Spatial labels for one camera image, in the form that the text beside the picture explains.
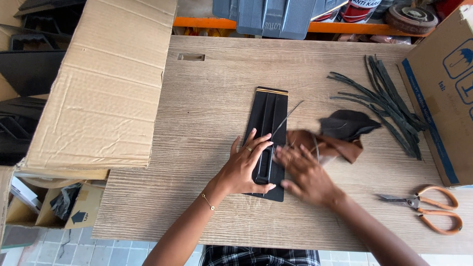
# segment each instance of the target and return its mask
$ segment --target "person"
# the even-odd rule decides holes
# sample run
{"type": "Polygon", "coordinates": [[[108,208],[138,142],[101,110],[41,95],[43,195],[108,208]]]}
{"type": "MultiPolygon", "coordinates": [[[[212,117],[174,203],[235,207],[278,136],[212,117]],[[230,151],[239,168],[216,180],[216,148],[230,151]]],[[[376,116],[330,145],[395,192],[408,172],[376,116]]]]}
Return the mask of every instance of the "person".
{"type": "MultiPolygon", "coordinates": [[[[254,139],[255,134],[256,129],[253,129],[239,151],[237,145],[240,137],[235,139],[227,163],[166,231],[143,266],[184,265],[214,210],[227,195],[267,193],[276,187],[276,184],[257,185],[253,182],[252,171],[262,151],[273,145],[268,141],[271,134],[254,139]]],[[[283,165],[292,176],[292,181],[285,179],[281,182],[284,189],[304,202],[324,206],[336,213],[367,246],[380,265],[428,265],[406,243],[343,192],[304,146],[278,146],[273,160],[283,165]]],[[[206,247],[204,266],[319,265],[313,250],[206,247]]]]}

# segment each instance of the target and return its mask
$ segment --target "cardboard box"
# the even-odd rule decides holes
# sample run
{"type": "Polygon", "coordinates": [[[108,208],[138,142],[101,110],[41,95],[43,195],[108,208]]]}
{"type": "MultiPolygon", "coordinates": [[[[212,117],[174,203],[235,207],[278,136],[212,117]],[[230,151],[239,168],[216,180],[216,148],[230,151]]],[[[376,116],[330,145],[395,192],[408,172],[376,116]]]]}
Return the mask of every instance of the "cardboard box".
{"type": "MultiPolygon", "coordinates": [[[[0,0],[0,24],[19,26],[13,15],[21,4],[0,0]]],[[[176,0],[87,1],[18,168],[31,174],[148,165],[175,9],[176,0]]],[[[15,33],[0,27],[0,49],[15,33]]],[[[0,76],[0,100],[17,96],[0,76]]],[[[0,167],[0,241],[16,168],[0,167]]]]}
{"type": "Polygon", "coordinates": [[[51,210],[51,200],[60,193],[61,188],[46,189],[46,193],[42,193],[41,202],[43,202],[43,206],[39,214],[34,213],[28,206],[14,197],[8,207],[6,224],[56,229],[73,229],[94,225],[104,193],[102,188],[84,184],[79,191],[67,222],[59,219],[51,210]]]}
{"type": "Polygon", "coordinates": [[[398,63],[447,187],[473,185],[473,6],[462,5],[398,63]]]}

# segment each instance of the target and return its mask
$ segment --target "scissors blade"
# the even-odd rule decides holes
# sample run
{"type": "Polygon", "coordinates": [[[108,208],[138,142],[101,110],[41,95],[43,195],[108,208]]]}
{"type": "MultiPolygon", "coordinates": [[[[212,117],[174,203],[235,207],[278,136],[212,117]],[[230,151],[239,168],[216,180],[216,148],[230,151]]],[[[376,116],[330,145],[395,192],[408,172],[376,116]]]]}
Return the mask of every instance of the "scissors blade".
{"type": "Polygon", "coordinates": [[[418,208],[419,207],[419,200],[417,199],[406,199],[392,195],[379,195],[380,201],[389,202],[395,205],[406,206],[411,208],[418,208]]]}
{"type": "Polygon", "coordinates": [[[296,106],[294,106],[294,108],[292,108],[292,110],[289,111],[289,114],[286,116],[286,118],[281,122],[281,124],[279,124],[279,126],[276,128],[276,130],[271,134],[271,138],[274,136],[274,134],[281,128],[282,124],[284,124],[284,122],[286,122],[286,120],[288,119],[288,117],[292,114],[292,112],[294,112],[294,110],[296,110],[296,108],[303,102],[304,100],[300,101],[298,104],[296,104],[296,106]]]}

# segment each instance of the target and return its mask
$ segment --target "scissors handle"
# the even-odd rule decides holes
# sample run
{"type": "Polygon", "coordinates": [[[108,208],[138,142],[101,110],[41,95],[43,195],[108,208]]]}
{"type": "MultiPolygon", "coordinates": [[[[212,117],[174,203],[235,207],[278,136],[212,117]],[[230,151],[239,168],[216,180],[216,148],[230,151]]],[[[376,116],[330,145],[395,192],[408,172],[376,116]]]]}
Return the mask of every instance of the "scissors handle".
{"type": "Polygon", "coordinates": [[[458,233],[462,227],[463,227],[463,221],[462,221],[462,218],[460,218],[460,216],[458,216],[458,214],[456,213],[452,213],[452,212],[447,212],[447,211],[434,211],[434,210],[424,210],[422,208],[419,208],[417,209],[418,212],[421,213],[421,215],[419,215],[420,219],[426,223],[430,228],[432,228],[435,232],[437,233],[440,233],[442,235],[453,235],[453,234],[456,234],[458,233]],[[446,230],[443,230],[443,229],[440,229],[438,228],[437,226],[433,225],[426,217],[424,214],[431,214],[431,215],[442,215],[442,216],[450,216],[450,217],[453,217],[455,218],[456,220],[456,225],[454,228],[446,231],[446,230]]]}
{"type": "Polygon", "coordinates": [[[453,196],[453,194],[450,191],[444,189],[443,187],[434,186],[434,185],[426,186],[425,188],[423,188],[419,192],[417,192],[416,196],[419,196],[419,200],[422,201],[422,202],[437,206],[437,207],[445,209],[445,210],[451,210],[452,211],[452,210],[458,208],[458,200],[456,200],[455,196],[453,196]],[[444,193],[445,195],[447,195],[447,197],[449,197],[450,200],[452,201],[453,206],[449,206],[449,205],[437,202],[435,200],[431,200],[429,198],[419,196],[420,194],[424,193],[425,191],[431,190],[431,189],[438,190],[438,191],[444,193]]]}

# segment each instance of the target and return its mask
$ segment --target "woman's left hand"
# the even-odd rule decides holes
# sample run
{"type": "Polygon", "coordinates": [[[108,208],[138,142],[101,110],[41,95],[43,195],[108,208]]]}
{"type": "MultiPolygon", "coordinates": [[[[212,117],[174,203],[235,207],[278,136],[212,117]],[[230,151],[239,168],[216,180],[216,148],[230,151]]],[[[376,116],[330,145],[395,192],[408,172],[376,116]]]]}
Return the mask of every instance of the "woman's left hand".
{"type": "Polygon", "coordinates": [[[273,142],[267,141],[271,138],[271,134],[253,139],[256,135],[254,128],[248,135],[245,145],[237,151],[237,145],[240,141],[238,136],[230,149],[230,159],[222,167],[220,172],[210,181],[216,187],[222,189],[225,195],[238,193],[263,193],[266,194],[275,188],[275,184],[257,185],[253,181],[252,172],[266,147],[273,142]]]}

